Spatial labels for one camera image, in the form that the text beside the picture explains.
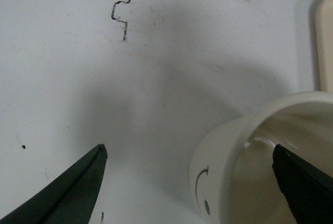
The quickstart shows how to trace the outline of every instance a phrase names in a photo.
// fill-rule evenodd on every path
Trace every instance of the pencil line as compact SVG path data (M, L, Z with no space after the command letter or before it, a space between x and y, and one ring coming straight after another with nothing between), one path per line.
M115 20L117 22L122 22L124 23L124 35L123 35L123 41L127 40L127 27L128 27L128 22L127 21L124 21L124 20L120 20L120 17L118 18L115 18L114 17L114 12L116 10L116 6L120 3L123 3L123 4L130 4L131 3L131 0L127 0L126 2L125 1L118 1L116 3L114 3L113 5L113 8L112 8L112 13L111 13L111 18L112 20Z

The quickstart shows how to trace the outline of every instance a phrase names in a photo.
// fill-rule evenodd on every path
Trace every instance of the white cup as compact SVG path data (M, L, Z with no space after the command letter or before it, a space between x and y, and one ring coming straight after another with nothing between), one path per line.
M204 137L189 182L207 223L296 223L272 169L278 143L333 176L333 94L293 94Z

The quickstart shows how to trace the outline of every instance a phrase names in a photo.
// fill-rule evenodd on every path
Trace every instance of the white surface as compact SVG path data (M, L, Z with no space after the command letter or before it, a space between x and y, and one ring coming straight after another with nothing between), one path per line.
M202 223L200 139L316 88L318 0L117 1L0 0L0 217L105 143L91 223Z

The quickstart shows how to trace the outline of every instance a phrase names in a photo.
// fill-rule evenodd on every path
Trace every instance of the black dot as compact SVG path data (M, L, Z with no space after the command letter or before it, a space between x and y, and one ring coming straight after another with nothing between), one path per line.
M204 207L206 208L207 214L210 215L209 205L208 205L208 202L206 200L204 201Z

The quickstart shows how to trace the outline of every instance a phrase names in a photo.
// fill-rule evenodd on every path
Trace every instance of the smiley face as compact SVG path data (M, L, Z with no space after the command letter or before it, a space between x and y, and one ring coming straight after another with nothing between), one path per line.
M209 166L207 166L207 168L203 169L197 176L197 180L196 180L196 188L195 188L195 191L196 191L196 199L197 199L197 204L198 204L198 207L199 207L199 210L202 214L202 211L201 211L201 208L200 208L200 204L199 204L199 200L198 200L198 181L199 181L199 178L203 175L203 176L208 176L208 171L209 171ZM208 204L208 201L205 199L204 200L204 208L206 209L206 212L208 215L210 215L210 209L209 209L209 204Z

